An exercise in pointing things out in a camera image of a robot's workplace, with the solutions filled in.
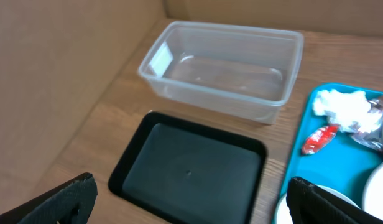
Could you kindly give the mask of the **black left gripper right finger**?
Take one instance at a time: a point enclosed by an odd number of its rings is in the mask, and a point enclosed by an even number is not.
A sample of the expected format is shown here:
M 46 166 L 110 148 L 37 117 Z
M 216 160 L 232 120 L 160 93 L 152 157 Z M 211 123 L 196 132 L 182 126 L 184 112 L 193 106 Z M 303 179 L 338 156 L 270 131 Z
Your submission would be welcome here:
M 293 224 L 383 224 L 383 220 L 302 177 L 289 181 L 286 203 Z

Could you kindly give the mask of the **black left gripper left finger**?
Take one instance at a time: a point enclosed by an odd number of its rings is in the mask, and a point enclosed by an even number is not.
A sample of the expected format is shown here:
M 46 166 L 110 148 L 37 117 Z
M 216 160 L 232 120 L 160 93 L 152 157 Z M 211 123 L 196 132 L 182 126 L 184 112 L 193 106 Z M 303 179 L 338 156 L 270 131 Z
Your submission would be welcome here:
M 0 215 L 5 224 L 86 224 L 98 189 L 93 174 L 79 176 Z

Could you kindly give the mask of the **grey bowl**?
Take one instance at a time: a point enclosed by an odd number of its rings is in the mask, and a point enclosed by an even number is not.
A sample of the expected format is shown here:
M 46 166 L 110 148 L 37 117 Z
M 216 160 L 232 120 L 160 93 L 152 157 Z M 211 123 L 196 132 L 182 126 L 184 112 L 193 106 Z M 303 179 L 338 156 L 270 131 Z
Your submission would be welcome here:
M 326 186 L 322 186 L 322 185 L 319 185 L 319 187 L 341 198 L 342 200 L 350 203 L 351 205 L 354 205 L 355 207 L 359 207 L 350 198 L 343 195 L 341 192 Z M 287 198 L 287 194 L 284 193 L 276 206 L 275 213 L 274 213 L 274 221 L 273 221 L 274 224 L 293 224 L 292 217 L 290 215 L 290 210 L 287 206 L 286 198 Z

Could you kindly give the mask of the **pink plate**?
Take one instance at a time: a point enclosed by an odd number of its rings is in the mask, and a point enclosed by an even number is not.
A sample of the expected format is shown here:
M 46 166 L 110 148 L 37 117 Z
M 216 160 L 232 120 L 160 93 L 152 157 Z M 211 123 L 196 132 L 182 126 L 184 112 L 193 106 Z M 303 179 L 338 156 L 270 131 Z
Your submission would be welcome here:
M 383 220 L 383 163 L 369 176 L 362 197 L 362 209 Z

